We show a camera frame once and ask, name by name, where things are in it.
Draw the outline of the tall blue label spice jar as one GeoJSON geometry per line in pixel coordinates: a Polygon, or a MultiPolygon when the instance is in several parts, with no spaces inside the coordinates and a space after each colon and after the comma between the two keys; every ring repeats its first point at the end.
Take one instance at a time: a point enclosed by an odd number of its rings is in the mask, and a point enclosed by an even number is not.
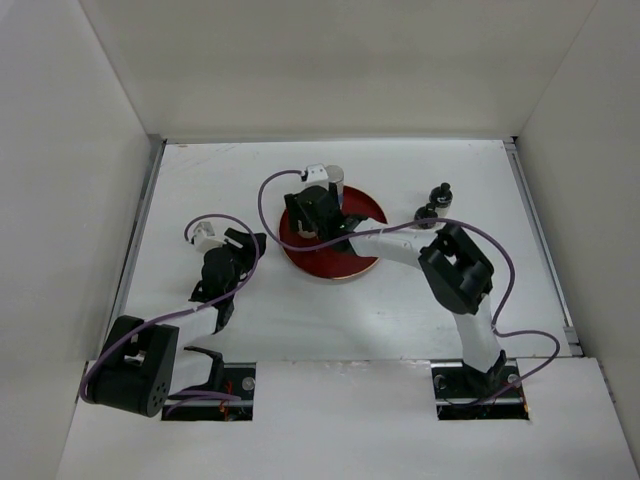
{"type": "Polygon", "coordinates": [[[338,165],[327,165],[326,172],[329,182],[336,185],[338,202],[342,204],[344,199],[344,170],[338,165]]]}

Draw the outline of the black cap grinder bottle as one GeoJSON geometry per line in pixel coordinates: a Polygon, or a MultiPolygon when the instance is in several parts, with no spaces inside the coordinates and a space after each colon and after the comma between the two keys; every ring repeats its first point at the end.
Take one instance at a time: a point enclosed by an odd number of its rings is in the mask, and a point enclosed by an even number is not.
{"type": "Polygon", "coordinates": [[[413,225],[413,228],[419,230],[434,229],[438,225],[438,218],[439,215],[436,211],[436,207],[433,204],[427,203],[415,211],[413,217],[415,224],[413,225]]]}
{"type": "Polygon", "coordinates": [[[433,188],[429,195],[429,201],[439,210],[448,210],[453,201],[453,192],[448,182],[443,182],[433,188]]]}

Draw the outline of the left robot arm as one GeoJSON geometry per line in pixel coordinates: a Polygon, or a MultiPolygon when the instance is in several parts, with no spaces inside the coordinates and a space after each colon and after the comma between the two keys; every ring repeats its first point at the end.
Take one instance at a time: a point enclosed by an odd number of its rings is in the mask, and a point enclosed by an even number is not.
{"type": "Polygon", "coordinates": [[[236,293],[266,251],[266,236],[229,228],[218,241],[199,230],[192,242],[206,251],[190,306],[155,320],[118,317],[81,382],[84,402],[170,417],[193,402],[214,401],[226,411],[243,400],[222,354],[198,342],[228,325],[236,293]]]}

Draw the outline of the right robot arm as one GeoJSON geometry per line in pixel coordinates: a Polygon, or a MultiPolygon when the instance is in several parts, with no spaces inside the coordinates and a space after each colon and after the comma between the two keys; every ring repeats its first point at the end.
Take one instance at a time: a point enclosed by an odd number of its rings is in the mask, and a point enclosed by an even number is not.
{"type": "Polygon", "coordinates": [[[462,371],[472,395],[498,388],[506,354],[491,325],[489,294],[494,267],[456,224],[433,232],[385,227],[361,214],[345,214],[334,189],[314,185],[284,196],[290,229],[304,228],[350,257],[378,258],[419,269],[435,300],[454,318],[462,345],[462,371]]]}

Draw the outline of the red round tray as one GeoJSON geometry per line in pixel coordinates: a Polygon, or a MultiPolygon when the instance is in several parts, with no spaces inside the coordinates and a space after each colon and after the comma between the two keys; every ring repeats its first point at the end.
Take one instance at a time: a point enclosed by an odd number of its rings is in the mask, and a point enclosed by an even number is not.
{"type": "MultiPolygon", "coordinates": [[[[387,223],[386,216],[378,203],[365,192],[351,187],[344,187],[342,210],[345,214],[359,214],[370,217],[380,223],[387,223]]],[[[317,246],[317,238],[306,238],[294,233],[289,226],[289,213],[284,210],[278,226],[278,237],[289,245],[296,247],[317,246]]],[[[307,274],[328,280],[344,280],[358,276],[372,268],[378,261],[374,257],[357,257],[325,247],[309,252],[296,252],[284,249],[286,257],[300,270],[307,274]]]]}

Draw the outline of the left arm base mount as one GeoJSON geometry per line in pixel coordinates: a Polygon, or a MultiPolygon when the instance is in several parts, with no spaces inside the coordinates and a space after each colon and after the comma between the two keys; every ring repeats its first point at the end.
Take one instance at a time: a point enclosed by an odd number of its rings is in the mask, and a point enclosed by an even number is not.
{"type": "Polygon", "coordinates": [[[253,420],[257,365],[220,364],[213,379],[189,387],[191,395],[171,397],[161,411],[165,422],[247,422],[253,420]]]}

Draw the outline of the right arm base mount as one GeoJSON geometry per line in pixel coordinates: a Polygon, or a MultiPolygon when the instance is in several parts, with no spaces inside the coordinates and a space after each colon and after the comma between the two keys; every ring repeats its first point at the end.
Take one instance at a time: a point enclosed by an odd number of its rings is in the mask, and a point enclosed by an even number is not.
{"type": "Polygon", "coordinates": [[[461,362],[433,363],[431,374],[436,415],[441,421],[529,419],[515,361],[508,361],[489,387],[474,385],[461,362]]]}

